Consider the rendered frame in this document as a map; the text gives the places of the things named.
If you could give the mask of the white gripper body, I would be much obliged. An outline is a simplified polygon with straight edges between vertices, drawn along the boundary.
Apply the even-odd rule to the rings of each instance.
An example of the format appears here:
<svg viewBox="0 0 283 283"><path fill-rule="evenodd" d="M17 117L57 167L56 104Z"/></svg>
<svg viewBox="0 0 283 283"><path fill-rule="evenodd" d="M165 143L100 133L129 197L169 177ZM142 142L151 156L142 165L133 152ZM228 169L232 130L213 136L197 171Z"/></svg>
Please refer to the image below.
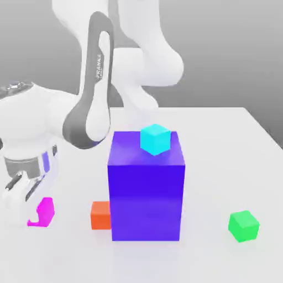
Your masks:
<svg viewBox="0 0 283 283"><path fill-rule="evenodd" d="M45 177L30 179L26 171L18 171L6 184L3 195L5 219L28 219L45 196Z"/></svg>

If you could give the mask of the small magenta cube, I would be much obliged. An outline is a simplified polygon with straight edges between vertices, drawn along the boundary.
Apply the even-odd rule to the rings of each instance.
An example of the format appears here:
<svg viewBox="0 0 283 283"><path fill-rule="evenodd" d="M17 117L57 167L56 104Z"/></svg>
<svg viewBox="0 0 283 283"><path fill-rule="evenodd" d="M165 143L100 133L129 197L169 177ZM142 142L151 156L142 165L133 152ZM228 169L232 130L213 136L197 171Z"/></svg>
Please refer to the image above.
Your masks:
<svg viewBox="0 0 283 283"><path fill-rule="evenodd" d="M31 220L28 220L27 226L48 227L55 215L53 199L51 197L44 197L38 204L36 212L38 214L38 221L32 222Z"/></svg>

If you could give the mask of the small orange cube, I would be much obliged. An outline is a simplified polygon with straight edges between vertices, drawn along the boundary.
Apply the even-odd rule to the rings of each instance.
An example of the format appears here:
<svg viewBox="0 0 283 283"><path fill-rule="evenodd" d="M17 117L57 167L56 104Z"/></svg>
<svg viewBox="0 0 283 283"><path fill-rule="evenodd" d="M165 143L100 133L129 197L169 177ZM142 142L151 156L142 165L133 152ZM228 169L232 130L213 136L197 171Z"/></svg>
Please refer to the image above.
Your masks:
<svg viewBox="0 0 283 283"><path fill-rule="evenodd" d="M110 230L111 214L109 201L94 201L91 207L92 230Z"/></svg>

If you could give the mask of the small cyan cube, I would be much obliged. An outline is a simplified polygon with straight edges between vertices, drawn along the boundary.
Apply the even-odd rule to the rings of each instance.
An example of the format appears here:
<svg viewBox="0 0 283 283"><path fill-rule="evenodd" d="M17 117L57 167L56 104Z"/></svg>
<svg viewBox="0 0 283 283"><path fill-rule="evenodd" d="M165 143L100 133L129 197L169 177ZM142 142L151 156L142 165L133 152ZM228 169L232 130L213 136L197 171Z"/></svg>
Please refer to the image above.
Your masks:
<svg viewBox="0 0 283 283"><path fill-rule="evenodd" d="M159 124L152 124L140 131L140 148L153 156L171 148L171 131Z"/></svg>

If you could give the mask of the small green cube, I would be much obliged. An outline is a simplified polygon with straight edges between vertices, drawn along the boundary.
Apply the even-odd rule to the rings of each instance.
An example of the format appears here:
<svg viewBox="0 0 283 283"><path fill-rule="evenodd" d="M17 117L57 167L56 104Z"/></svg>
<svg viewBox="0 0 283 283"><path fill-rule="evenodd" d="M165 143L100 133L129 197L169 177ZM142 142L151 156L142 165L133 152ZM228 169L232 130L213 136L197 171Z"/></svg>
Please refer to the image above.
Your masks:
<svg viewBox="0 0 283 283"><path fill-rule="evenodd" d="M239 243L256 239L259 227L260 223L249 210L230 214L228 230Z"/></svg>

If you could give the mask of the large purple box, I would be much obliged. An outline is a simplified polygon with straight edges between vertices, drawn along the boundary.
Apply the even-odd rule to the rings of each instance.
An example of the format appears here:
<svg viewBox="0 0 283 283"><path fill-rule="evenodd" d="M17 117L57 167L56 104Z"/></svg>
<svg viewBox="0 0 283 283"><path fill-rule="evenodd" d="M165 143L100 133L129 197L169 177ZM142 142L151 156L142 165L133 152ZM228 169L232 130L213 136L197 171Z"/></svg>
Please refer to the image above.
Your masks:
<svg viewBox="0 0 283 283"><path fill-rule="evenodd" d="M176 132L157 156L140 148L139 132L114 132L107 169L113 241L180 239L185 161Z"/></svg>

